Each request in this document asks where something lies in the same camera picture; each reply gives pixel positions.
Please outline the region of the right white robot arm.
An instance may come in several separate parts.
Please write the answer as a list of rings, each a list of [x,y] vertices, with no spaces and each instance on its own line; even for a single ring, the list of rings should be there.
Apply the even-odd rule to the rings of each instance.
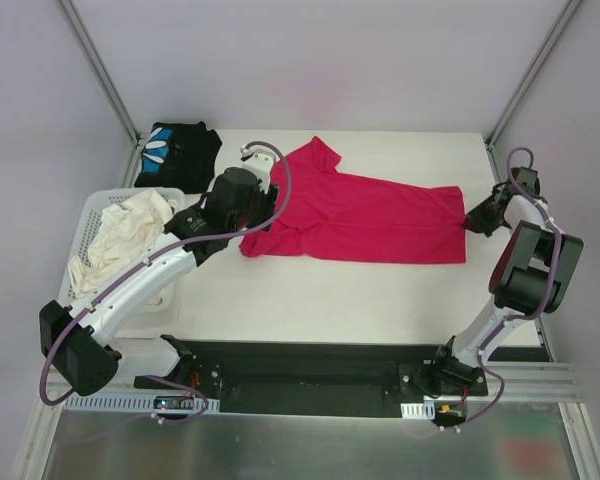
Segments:
[[[430,366],[436,396],[477,388],[486,361],[516,328],[555,312],[584,249],[582,239],[564,233],[550,217],[538,173],[530,167],[513,168],[466,215],[463,227],[487,237],[506,227],[511,236],[489,280],[491,299],[436,353]]]

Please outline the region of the black folded t shirt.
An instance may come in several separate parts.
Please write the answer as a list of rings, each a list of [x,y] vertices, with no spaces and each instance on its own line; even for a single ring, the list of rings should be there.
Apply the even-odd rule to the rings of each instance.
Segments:
[[[204,193],[215,176],[222,141],[203,121],[195,124],[156,122],[140,153],[136,188],[177,188]]]

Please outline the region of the right aluminium frame post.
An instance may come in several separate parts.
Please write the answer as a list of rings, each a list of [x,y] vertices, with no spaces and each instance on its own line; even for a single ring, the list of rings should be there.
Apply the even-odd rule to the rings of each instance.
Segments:
[[[495,148],[497,142],[516,115],[516,112],[521,107],[523,101],[539,79],[570,25],[585,4],[586,2],[584,0],[568,0],[563,3],[557,17],[552,22],[547,34],[540,43],[540,46],[513,90],[502,113],[498,117],[495,126],[485,137],[484,143],[488,152],[491,152]]]

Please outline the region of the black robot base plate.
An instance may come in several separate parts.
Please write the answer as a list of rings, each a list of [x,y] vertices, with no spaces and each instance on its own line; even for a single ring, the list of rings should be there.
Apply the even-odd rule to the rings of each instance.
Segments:
[[[480,368],[444,346],[176,340],[194,386],[223,413],[397,418],[426,395],[484,397]]]

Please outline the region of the left aluminium frame post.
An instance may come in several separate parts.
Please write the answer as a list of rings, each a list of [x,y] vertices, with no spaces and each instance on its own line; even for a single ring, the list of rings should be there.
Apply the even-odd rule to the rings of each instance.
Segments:
[[[131,143],[137,145],[139,143],[140,134],[134,125],[128,109],[108,72],[75,2],[71,0],[56,0],[55,4],[74,36],[84,59],[120,126]]]

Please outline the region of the pink t shirt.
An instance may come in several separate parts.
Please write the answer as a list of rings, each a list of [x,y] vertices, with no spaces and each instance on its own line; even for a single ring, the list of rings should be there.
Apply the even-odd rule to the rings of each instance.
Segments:
[[[289,165],[276,165],[272,180],[289,204],[269,231],[243,238],[243,256],[465,263],[465,210],[459,187],[424,188],[340,173],[340,155],[318,137],[286,159]]]

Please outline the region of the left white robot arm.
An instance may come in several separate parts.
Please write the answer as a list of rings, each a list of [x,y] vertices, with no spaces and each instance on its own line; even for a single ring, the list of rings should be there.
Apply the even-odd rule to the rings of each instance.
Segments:
[[[68,392],[90,396],[118,377],[145,378],[171,389],[189,388],[192,353],[170,334],[121,338],[124,324],[160,290],[224,250],[231,239],[268,230],[286,209],[292,186],[267,183],[245,167],[230,167],[192,206],[178,211],[140,255],[69,306],[55,300],[39,313],[45,363],[39,382],[47,394],[49,371]]]

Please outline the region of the aluminium frame post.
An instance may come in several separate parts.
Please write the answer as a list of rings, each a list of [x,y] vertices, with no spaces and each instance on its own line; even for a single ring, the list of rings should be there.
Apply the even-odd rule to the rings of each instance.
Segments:
[[[502,113],[498,117],[495,126],[485,137],[484,143],[488,152],[491,152],[495,148],[497,142],[516,115],[516,112],[521,107],[523,101],[539,79],[570,25],[585,4],[586,2],[584,0],[568,0],[563,3],[557,17],[552,22],[547,34],[540,43],[540,46],[513,90]]]
[[[128,109],[108,72],[75,2],[71,0],[56,0],[55,4],[74,36],[84,59],[120,126],[131,143],[137,145],[139,143],[140,134],[134,125]]]

